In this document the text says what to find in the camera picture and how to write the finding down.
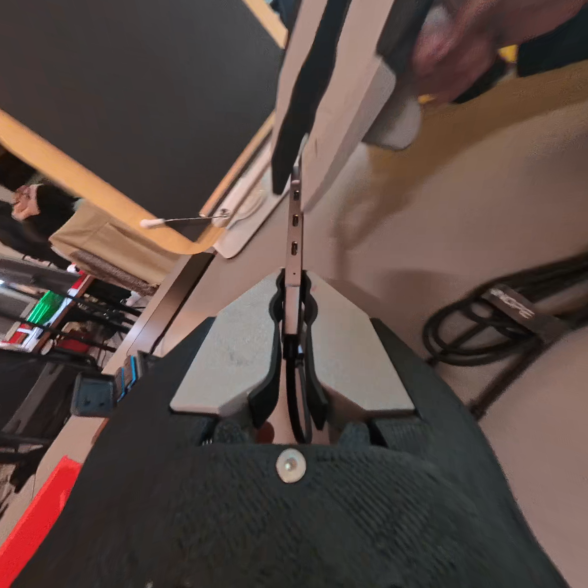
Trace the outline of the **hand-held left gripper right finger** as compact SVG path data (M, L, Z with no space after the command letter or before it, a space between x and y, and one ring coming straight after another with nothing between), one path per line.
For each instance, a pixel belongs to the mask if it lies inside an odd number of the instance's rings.
M415 405L361 308L314 272L304 288L307 403L318 430L413 415Z

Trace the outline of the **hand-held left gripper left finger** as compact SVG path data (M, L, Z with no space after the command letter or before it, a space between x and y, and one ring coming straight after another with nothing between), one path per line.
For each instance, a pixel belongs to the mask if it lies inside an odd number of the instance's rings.
M283 271L277 270L212 320L170 409L261 428L279 398L282 317Z

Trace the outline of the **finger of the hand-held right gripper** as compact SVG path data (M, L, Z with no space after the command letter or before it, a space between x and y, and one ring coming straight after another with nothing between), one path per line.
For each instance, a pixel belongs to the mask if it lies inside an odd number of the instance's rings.
M415 138L420 114L412 60L408 71L397 76L377 54L378 38L393 2L352 1L349 5L334 71L302 153L303 212L327 193L365 137L400 149Z
M272 190L282 194L334 71L350 1L297 1L279 76L272 137Z

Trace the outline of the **grey usb hub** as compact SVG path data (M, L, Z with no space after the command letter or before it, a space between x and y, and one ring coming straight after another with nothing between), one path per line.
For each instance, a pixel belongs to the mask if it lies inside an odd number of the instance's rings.
M297 345L300 339L302 303L300 288L303 275L303 226L302 212L302 153L306 143L303 138L292 173L288 198L288 225L284 267L284 298L282 331L289 345Z

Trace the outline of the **person's right forearm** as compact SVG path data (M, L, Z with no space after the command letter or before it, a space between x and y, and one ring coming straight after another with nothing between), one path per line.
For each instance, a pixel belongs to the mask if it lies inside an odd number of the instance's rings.
M556 70L587 60L587 5L556 29L517 47L519 77Z

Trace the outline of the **person's right hand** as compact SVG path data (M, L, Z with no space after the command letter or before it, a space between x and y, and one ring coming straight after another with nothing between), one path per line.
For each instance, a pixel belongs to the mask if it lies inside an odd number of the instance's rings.
M431 17L413 53L418 95L452 101L469 89L500 56L509 40L511 19L525 1L442 1L447 16Z

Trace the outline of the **dark battery charger case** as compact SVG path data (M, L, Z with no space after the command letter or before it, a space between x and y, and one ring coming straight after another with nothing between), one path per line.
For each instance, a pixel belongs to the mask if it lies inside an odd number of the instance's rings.
M125 358L113 375L79 373L74 383L70 414L109 418L138 381L152 370L159 357L138 351Z

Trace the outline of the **brown patterned cloth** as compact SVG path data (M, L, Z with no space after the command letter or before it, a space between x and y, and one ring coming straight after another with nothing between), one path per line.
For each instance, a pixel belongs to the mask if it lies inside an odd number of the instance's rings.
M86 250L77 249L71 253L70 257L78 268L117 287L136 292L142 296L152 296L158 290L158 286L151 285Z

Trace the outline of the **white-tipped metal stylus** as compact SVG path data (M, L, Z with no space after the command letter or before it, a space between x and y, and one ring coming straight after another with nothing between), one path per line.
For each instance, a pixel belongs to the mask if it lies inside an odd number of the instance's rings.
M161 226L172 226L176 224L185 224L185 225L193 225L198 224L201 222L210 222L214 220L220 220L224 222L231 218L231 210L228 209L221 209L219 213L210 216L202 216L199 215L198 217L180 217L180 218L157 218L157 219L143 219L140 221L139 225L143 229L155 229Z

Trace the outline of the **beige cloth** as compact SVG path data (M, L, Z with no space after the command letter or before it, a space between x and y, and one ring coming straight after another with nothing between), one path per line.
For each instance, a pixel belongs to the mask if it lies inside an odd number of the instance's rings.
M83 201L74 215L54 232L53 248L89 272L84 252L150 286L159 286L180 259L96 206Z

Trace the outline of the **wood-framed black board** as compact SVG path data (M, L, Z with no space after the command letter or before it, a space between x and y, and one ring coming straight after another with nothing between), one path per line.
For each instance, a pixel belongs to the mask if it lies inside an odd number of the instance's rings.
M287 31L265 1L1 1L1 146L158 246L198 254L271 134Z

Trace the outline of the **green box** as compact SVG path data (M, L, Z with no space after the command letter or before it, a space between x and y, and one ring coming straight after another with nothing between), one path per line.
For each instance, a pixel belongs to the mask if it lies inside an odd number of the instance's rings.
M44 325L52 321L55 314L61 311L68 299L51 290L46 291L34 305L26 320L36 325Z

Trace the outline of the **red plastic bin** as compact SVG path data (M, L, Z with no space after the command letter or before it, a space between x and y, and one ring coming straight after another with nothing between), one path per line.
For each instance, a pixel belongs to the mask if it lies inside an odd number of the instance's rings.
M64 456L1 545L1 587L11 587L59 518L82 465Z

